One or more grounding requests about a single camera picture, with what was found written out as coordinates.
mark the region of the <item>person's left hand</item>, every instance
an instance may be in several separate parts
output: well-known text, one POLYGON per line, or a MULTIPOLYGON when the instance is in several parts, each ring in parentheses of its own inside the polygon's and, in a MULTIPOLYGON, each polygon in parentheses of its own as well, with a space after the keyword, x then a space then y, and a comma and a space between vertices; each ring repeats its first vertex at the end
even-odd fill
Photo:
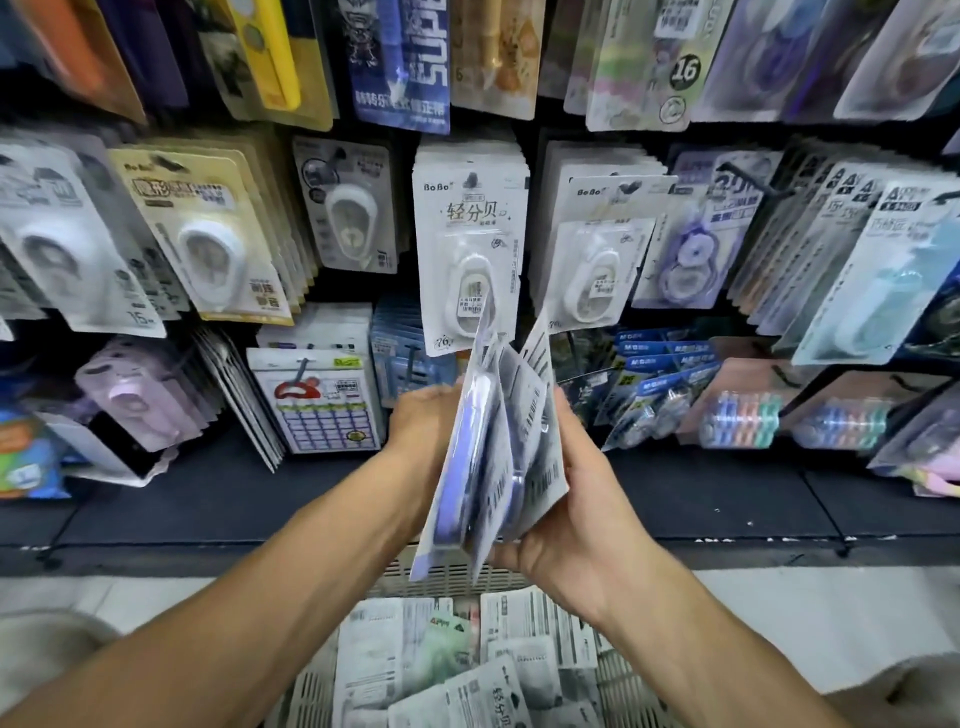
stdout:
POLYGON ((440 481, 446 446, 457 416, 460 386, 436 384, 407 392, 397 399, 390 416, 390 435, 384 451, 417 464, 425 478, 428 497, 433 496, 440 481))

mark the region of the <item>white floor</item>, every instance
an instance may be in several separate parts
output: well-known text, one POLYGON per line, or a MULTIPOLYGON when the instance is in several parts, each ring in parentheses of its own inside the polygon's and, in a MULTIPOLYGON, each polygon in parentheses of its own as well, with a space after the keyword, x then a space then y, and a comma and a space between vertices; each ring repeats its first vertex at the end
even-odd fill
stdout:
MULTIPOLYGON (((702 571, 703 582, 820 691, 960 645, 960 569, 702 571)), ((0 614, 69 608, 129 632, 208 579, 0 579, 0 614)))

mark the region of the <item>person's left arm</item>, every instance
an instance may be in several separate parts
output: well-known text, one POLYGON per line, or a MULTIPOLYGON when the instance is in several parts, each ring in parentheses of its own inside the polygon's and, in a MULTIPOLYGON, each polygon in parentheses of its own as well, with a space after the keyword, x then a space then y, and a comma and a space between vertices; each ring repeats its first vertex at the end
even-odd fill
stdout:
POLYGON ((401 397, 382 452, 227 574, 31 693, 0 728, 255 726, 419 533, 457 396, 401 397))

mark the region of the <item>plastic basket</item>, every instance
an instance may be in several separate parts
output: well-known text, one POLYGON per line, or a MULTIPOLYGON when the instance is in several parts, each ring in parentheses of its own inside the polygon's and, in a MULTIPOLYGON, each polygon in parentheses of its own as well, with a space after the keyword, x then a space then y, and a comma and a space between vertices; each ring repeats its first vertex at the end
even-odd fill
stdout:
MULTIPOLYGON (((410 565, 416 549, 404 548, 368 596, 467 596, 530 586, 518 574, 484 567, 474 588, 469 581, 467 556, 460 552, 451 552, 423 581, 411 582, 410 565)), ((337 638, 334 632, 297 676, 293 687, 271 712, 266 728, 330 728, 337 638)), ((682 728, 667 706, 616 652, 600 656, 597 685, 603 719, 609 728, 682 728)))

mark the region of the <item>person's right arm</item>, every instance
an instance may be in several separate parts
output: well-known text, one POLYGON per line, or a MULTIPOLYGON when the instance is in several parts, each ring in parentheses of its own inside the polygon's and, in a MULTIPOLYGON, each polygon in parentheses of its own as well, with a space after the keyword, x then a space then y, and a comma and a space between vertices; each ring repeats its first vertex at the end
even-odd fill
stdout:
POLYGON ((570 492, 520 543, 498 546, 493 565, 599 629, 689 728, 850 728, 647 534, 559 390, 556 400, 570 492))

